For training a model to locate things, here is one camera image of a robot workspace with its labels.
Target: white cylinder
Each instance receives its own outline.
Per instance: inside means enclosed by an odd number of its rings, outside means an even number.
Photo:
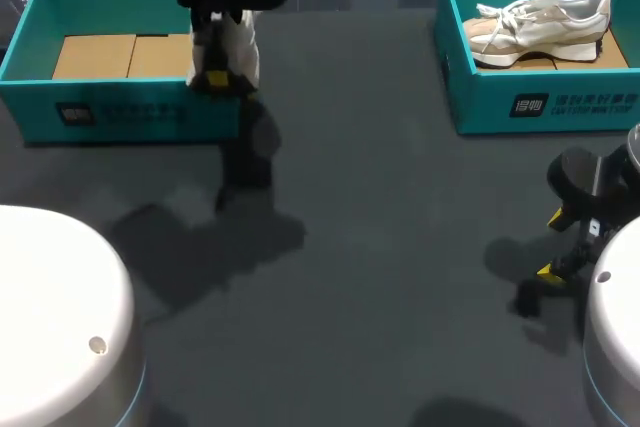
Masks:
[[[85,224],[0,206],[0,427],[145,427],[125,266]]]
[[[593,273],[584,386],[599,426],[640,425],[640,219],[605,248]]]

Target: yellow part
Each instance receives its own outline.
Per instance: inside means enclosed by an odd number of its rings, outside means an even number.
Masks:
[[[538,271],[538,277],[540,277],[545,282],[549,282],[550,284],[562,285],[564,284],[564,280],[562,280],[557,275],[551,273],[551,264],[545,265],[542,269]]]
[[[553,217],[551,217],[551,220],[549,222],[547,222],[547,227],[550,226],[551,224],[553,224],[556,220],[558,220],[561,216],[562,216],[563,212],[562,212],[562,207],[560,207],[555,214],[553,214]]]
[[[212,87],[229,87],[229,73],[224,70],[210,70],[207,79]]]

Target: white sneaker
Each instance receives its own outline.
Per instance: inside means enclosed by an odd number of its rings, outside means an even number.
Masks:
[[[477,7],[482,17],[467,20],[464,32],[473,58],[495,67],[510,67],[531,52],[594,61],[596,42],[611,20],[611,0],[518,0],[503,9]]]

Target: shoe sole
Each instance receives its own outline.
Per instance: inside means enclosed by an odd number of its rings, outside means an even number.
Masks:
[[[598,42],[589,42],[587,44],[539,44],[530,49],[516,52],[513,54],[480,54],[472,52],[473,58],[484,65],[491,67],[507,68],[515,64],[521,57],[525,55],[538,54],[553,57],[559,60],[570,60],[574,62],[593,62],[598,58]]]

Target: open box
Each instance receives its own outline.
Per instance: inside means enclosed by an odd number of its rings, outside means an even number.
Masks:
[[[189,13],[176,0],[29,0],[0,67],[28,143],[234,137],[239,99],[195,94]]]
[[[434,35],[459,133],[627,130],[640,122],[638,0],[612,0],[610,39],[626,65],[599,60],[559,69],[480,70],[462,23],[478,16],[478,3],[503,7],[513,1],[438,2]],[[611,40],[604,48],[612,48]]]

